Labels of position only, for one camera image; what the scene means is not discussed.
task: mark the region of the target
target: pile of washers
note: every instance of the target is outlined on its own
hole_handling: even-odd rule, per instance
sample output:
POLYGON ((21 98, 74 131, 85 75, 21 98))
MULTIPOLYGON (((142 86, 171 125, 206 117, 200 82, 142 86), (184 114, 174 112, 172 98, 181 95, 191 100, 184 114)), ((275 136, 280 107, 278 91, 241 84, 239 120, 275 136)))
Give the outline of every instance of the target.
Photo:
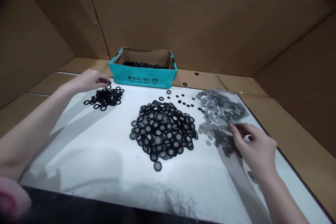
POLYGON ((125 61, 124 62, 125 66, 129 67, 142 67, 142 68, 155 68, 155 69, 168 69, 167 66, 159 66, 159 65, 151 65, 143 62, 133 62, 133 61, 125 61))
POLYGON ((155 162, 154 169, 162 169, 159 158, 168 160, 182 154, 184 147, 194 149, 193 138, 198 139, 195 119, 182 113, 173 103, 152 103, 140 107, 139 117, 133 121, 130 138, 155 162))
POLYGON ((121 87, 116 87, 112 89, 111 85, 108 88, 96 91, 96 96, 92 96, 91 100, 84 101, 84 105, 93 105, 94 109, 99 109, 105 111, 107 106, 115 106, 121 103, 121 97, 123 95, 124 89, 121 87))

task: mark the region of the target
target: cardboard panel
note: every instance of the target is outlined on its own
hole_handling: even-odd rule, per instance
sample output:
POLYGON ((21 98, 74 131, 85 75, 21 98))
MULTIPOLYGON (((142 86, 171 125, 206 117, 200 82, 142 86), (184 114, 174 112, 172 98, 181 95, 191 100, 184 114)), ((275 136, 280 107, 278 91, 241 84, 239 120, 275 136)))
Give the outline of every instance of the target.
POLYGON ((30 112, 48 97, 36 94, 23 94, 0 110, 0 138, 17 125, 30 112))
POLYGON ((218 77, 213 73, 196 72, 189 70, 178 69, 173 86, 185 87, 195 89, 222 89, 226 90, 218 77))
POLYGON ((217 74, 217 76, 226 89, 231 93, 243 93, 269 97, 262 87, 260 87, 259 84, 252 78, 222 74, 217 74))
POLYGON ((308 187, 336 219, 336 159, 273 98, 240 95, 308 187))
POLYGON ((76 57, 68 64, 59 68, 59 71, 62 72, 70 72, 75 74, 81 74, 87 69, 97 70, 99 72, 103 72, 103 69, 109 63, 108 60, 105 59, 91 59, 91 58, 80 58, 76 57))
POLYGON ((255 76, 334 157, 335 39, 333 14, 255 76))
POLYGON ((181 69, 251 76, 336 0, 93 0, 110 52, 167 49, 181 69))
POLYGON ((109 59, 88 0, 35 0, 78 57, 109 59))
POLYGON ((107 65, 103 70, 102 73, 106 74, 108 77, 113 78, 113 74, 111 72, 111 69, 109 65, 107 65))
POLYGON ((2 108, 75 54, 34 0, 1 0, 0 23, 2 108))
POLYGON ((76 75, 64 74, 64 73, 52 73, 35 87, 29 90, 30 93, 37 93, 42 95, 53 94, 64 83, 75 78, 76 75))

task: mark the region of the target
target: white table surface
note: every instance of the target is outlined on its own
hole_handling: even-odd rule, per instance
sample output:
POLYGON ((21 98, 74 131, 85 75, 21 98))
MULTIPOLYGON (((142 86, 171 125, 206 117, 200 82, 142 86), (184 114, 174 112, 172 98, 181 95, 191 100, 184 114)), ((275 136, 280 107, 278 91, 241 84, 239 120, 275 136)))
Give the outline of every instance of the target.
MULTIPOLYGON (((160 212, 166 211, 168 195, 173 202, 177 198, 186 202, 183 205, 193 209, 190 217, 226 224, 271 223, 260 188, 247 175, 249 167, 236 155, 226 157, 221 146, 213 145, 214 140, 208 146, 206 135, 193 141, 194 150, 185 148, 177 157, 160 159, 160 172, 153 169, 149 155, 129 138, 131 122, 139 116, 140 106, 160 96, 163 102, 172 102, 194 117, 198 129, 205 121, 204 115, 191 97, 199 90, 173 86, 167 95, 164 89, 111 81, 112 88, 125 90, 122 103, 102 112, 83 104, 96 91, 74 96, 50 135, 50 145, 30 164, 21 185, 160 212), (195 107, 179 104, 179 99, 195 107)), ((251 114, 242 122, 261 128, 251 114)), ((309 222, 330 223, 278 151, 275 163, 309 222)))

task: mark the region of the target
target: cardboard wall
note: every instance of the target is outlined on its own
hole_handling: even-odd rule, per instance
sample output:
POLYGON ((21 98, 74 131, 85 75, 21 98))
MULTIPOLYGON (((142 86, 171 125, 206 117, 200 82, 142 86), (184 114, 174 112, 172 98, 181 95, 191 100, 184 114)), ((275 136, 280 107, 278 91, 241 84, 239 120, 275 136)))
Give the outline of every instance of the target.
POLYGON ((93 0, 111 55, 171 50, 179 69, 251 76, 335 10, 336 0, 93 0))
POLYGON ((34 0, 1 0, 0 109, 74 57, 34 0))
POLYGON ((110 59, 89 0, 35 0, 78 57, 110 59))
POLYGON ((255 75, 255 79, 336 157, 336 13, 255 75))

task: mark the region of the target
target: clear plastic bag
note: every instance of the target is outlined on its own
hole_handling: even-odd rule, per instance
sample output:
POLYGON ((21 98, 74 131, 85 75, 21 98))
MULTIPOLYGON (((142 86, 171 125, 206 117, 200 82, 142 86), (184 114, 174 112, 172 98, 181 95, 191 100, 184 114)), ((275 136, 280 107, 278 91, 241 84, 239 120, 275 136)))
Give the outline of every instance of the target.
POLYGON ((195 98, 202 112, 220 124, 239 123, 249 114, 234 94, 220 89, 201 91, 195 98))

